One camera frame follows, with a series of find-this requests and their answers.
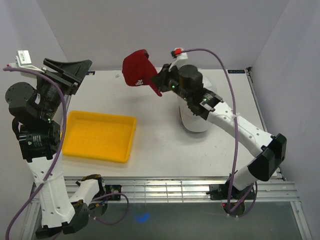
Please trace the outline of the red baseball cap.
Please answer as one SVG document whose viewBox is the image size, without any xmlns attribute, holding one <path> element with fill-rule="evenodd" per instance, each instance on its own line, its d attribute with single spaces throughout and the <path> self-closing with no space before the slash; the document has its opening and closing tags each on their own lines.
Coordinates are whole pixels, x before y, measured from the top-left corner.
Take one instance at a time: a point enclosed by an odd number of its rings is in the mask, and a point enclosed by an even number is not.
<svg viewBox="0 0 320 240">
<path fill-rule="evenodd" d="M 149 54 L 145 49 L 137 50 L 124 58 L 122 62 L 122 74 L 128 86 L 149 86 L 159 97 L 162 96 L 162 93 L 151 81 L 151 78 L 158 73 L 150 62 Z"/>
</svg>

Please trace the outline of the aluminium frame rail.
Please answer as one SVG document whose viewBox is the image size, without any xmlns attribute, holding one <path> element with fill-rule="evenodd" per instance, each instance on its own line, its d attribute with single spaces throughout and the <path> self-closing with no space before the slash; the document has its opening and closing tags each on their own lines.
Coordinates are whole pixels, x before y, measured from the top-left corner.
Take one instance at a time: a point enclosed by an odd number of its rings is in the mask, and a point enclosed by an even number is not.
<svg viewBox="0 0 320 240">
<path fill-rule="evenodd" d="M 68 110 L 137 120 L 126 163 L 61 157 L 69 195 L 77 180 L 100 174 L 106 184 L 122 185 L 133 203 L 206 202 L 209 185 L 222 184 L 231 172 L 235 141 L 229 134 L 217 126 L 203 134 L 186 131 L 174 93 L 158 97 L 148 86 L 129 87 L 119 70 L 86 76 Z"/>
</svg>

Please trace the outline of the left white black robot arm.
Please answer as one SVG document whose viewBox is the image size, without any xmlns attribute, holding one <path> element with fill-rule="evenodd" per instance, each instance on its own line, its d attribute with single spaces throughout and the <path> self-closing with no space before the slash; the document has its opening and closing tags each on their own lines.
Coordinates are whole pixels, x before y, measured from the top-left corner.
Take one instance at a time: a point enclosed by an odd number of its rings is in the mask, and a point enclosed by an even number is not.
<svg viewBox="0 0 320 240">
<path fill-rule="evenodd" d="M 29 61 L 16 58 L 4 68 L 36 77 L 36 86 L 26 82 L 13 84 L 5 93 L 12 130 L 19 143 L 22 158 L 34 177 L 36 189 L 31 194 L 40 200 L 42 219 L 36 230 L 38 239 L 59 233 L 74 234 L 85 228 L 94 208 L 94 200 L 108 197 L 103 178 L 91 174 L 77 182 L 78 189 L 69 196 L 63 168 L 59 161 L 66 123 L 54 121 L 58 108 L 66 110 L 65 96 L 74 95 L 92 62 L 59 62 L 45 58 L 39 69 Z"/>
</svg>

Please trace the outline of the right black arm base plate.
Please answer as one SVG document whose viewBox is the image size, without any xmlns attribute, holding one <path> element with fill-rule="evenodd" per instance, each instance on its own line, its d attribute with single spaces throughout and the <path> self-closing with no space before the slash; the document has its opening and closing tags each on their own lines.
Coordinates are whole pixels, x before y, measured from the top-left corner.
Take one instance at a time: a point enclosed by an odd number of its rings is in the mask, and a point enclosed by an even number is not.
<svg viewBox="0 0 320 240">
<path fill-rule="evenodd" d="M 211 200 L 227 200 L 229 192 L 229 184 L 210 184 L 209 191 L 206 193 Z M 230 198 L 232 200 L 240 200 L 245 196 L 245 200 L 253 200 L 255 197 L 255 190 L 253 185 L 247 186 L 243 190 L 238 190 L 234 186 L 231 188 Z"/>
</svg>

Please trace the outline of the yellow plastic tray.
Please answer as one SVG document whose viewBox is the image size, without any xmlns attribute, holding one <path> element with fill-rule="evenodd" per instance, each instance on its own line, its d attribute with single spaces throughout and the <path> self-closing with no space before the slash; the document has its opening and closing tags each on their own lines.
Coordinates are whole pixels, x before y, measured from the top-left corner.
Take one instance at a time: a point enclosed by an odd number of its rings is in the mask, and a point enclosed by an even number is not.
<svg viewBox="0 0 320 240">
<path fill-rule="evenodd" d="M 72 110 L 66 123 L 65 156 L 127 163 L 137 119 L 133 116 Z"/>
</svg>

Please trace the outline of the blue table corner label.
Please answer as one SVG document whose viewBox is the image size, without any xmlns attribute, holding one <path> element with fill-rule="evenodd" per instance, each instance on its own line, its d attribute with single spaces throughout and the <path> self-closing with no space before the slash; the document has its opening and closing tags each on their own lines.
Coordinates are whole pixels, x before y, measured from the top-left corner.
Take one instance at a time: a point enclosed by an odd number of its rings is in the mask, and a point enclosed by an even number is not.
<svg viewBox="0 0 320 240">
<path fill-rule="evenodd" d="M 229 74 L 245 74 L 246 71 L 243 69 L 228 69 L 227 72 Z"/>
</svg>

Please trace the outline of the white cap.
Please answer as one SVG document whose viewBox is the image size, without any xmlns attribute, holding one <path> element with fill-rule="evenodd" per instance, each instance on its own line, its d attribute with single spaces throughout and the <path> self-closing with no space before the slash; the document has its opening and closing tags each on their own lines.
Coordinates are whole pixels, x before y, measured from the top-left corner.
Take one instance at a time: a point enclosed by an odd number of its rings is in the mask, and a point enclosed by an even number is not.
<svg viewBox="0 0 320 240">
<path fill-rule="evenodd" d="M 206 75 L 203 75 L 202 78 L 203 86 L 217 93 L 217 87 L 215 82 Z M 179 107 L 179 116 L 182 121 L 183 126 L 190 132 L 193 133 L 203 133 L 208 131 L 211 128 L 211 123 L 204 120 L 200 116 L 194 115 L 191 110 L 188 108 L 187 102 L 184 101 L 181 97 L 177 97 L 178 107 Z"/>
</svg>

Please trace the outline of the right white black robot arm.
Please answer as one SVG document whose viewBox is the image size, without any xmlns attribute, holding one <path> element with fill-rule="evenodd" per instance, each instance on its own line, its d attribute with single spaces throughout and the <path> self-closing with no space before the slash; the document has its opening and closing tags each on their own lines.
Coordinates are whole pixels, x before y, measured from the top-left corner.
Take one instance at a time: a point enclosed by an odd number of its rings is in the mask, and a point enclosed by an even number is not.
<svg viewBox="0 0 320 240">
<path fill-rule="evenodd" d="M 230 198 L 237 199 L 258 180 L 267 182 L 284 161 L 287 138 L 281 133 L 272 135 L 263 131 L 236 115 L 217 93 L 205 87 L 196 66 L 187 64 L 177 68 L 165 64 L 151 77 L 151 82 L 162 93 L 174 92 L 193 115 L 218 126 L 251 153 L 253 160 L 229 178 L 225 191 Z"/>
</svg>

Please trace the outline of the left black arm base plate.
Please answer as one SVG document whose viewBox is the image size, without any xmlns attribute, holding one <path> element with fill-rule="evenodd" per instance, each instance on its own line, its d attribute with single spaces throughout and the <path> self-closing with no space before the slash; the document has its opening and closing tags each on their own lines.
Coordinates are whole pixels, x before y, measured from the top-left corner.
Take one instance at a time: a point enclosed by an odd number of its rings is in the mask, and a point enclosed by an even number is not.
<svg viewBox="0 0 320 240">
<path fill-rule="evenodd" d="M 105 194 L 108 195 L 104 198 L 106 201 L 120 201 L 122 192 L 122 186 L 120 184 L 105 185 Z"/>
</svg>

